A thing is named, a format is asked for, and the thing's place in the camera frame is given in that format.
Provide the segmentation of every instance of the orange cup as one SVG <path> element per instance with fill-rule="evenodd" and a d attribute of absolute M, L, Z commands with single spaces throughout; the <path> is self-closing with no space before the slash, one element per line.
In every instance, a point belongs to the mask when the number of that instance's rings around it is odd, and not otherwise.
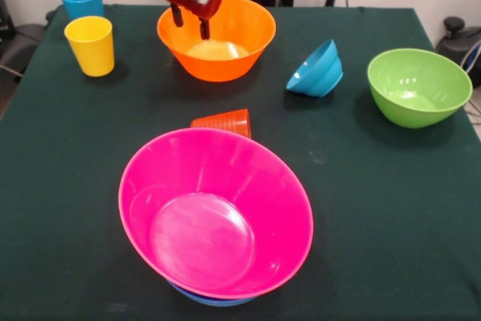
<path fill-rule="evenodd" d="M 183 26 L 177 27 L 172 10 L 157 22 L 157 34 L 182 66 L 194 77 L 210 82 L 226 82 L 242 77 L 254 65 L 276 34 L 276 22 L 264 7 L 250 0 L 222 0 L 210 19 L 210 39 L 242 48 L 236 58 L 212 60 L 190 55 L 202 45 L 197 16 L 182 9 Z"/>
<path fill-rule="evenodd" d="M 224 129 L 251 138 L 249 110 L 240 109 L 227 113 L 214 114 L 204 118 L 198 118 L 190 123 L 192 128 L 216 128 Z"/>

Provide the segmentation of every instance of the table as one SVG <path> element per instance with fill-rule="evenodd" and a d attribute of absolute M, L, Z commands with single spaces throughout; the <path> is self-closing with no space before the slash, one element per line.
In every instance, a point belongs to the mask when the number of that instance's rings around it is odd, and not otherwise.
<path fill-rule="evenodd" d="M 60 8 L 0 122 L 2 319 L 459 320 L 481 317 L 481 146 L 464 112 L 402 129 L 367 65 L 431 49 L 413 10 L 275 8 L 277 35 L 230 83 L 189 76 L 156 36 L 164 8 L 112 5 L 116 69 L 81 74 Z M 284 91 L 333 38 L 344 78 L 325 98 Z M 132 154 L 196 117 L 249 108 L 253 137 L 292 167 L 315 215 L 298 274 L 244 306 L 173 290 L 134 251 L 117 187 Z"/>

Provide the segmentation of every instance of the bowl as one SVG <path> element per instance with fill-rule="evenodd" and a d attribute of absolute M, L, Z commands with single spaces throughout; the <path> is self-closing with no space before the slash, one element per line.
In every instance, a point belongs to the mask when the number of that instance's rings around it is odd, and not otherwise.
<path fill-rule="evenodd" d="M 207 306 L 215 306 L 215 307 L 238 306 L 239 304 L 245 304 L 249 301 L 252 301 L 255 298 L 255 297 L 252 297 L 252 298 L 241 298 L 239 300 L 222 300 L 221 298 L 211 298 L 211 297 L 197 295 L 194 292 L 190 292 L 190 291 L 187 291 L 186 289 L 179 287 L 175 283 L 172 283 L 172 282 L 169 282 L 169 283 L 177 291 L 187 296 L 191 300 L 196 301 L 200 304 L 205 304 Z"/>
<path fill-rule="evenodd" d="M 295 275 L 313 240 L 301 183 L 274 153 L 220 129 L 160 135 L 126 166 L 119 212 L 134 248 L 177 286 L 252 298 Z"/>
<path fill-rule="evenodd" d="M 371 93 L 391 122 L 422 128 L 446 119 L 471 97 L 463 69 L 444 56 L 420 49 L 388 50 L 368 67 Z"/>
<path fill-rule="evenodd" d="M 286 89 L 312 97 L 323 97 L 333 90 L 342 77 L 336 44 L 331 39 L 302 63 L 287 83 Z"/>
<path fill-rule="evenodd" d="M 222 0 L 210 19 L 210 40 L 203 41 L 199 19 L 181 8 L 183 26 L 172 10 L 157 22 L 161 41 L 194 77 L 225 82 L 245 75 L 274 39 L 276 22 L 264 7 L 250 0 Z"/>

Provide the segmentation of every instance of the pink bowl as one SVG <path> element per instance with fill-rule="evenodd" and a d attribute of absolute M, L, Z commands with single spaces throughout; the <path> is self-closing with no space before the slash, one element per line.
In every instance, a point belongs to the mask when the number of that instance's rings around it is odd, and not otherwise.
<path fill-rule="evenodd" d="M 261 144 L 218 129 L 180 129 L 145 144 L 119 188 L 123 227 L 167 280 L 238 299 L 284 284 L 313 240 L 301 183 Z"/>

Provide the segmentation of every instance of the yellow cup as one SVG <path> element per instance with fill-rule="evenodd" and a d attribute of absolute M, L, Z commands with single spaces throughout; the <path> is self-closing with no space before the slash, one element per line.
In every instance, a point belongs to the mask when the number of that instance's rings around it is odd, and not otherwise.
<path fill-rule="evenodd" d="M 82 17 L 65 27 L 65 37 L 82 72 L 101 77 L 113 70 L 112 23 L 103 17 Z"/>

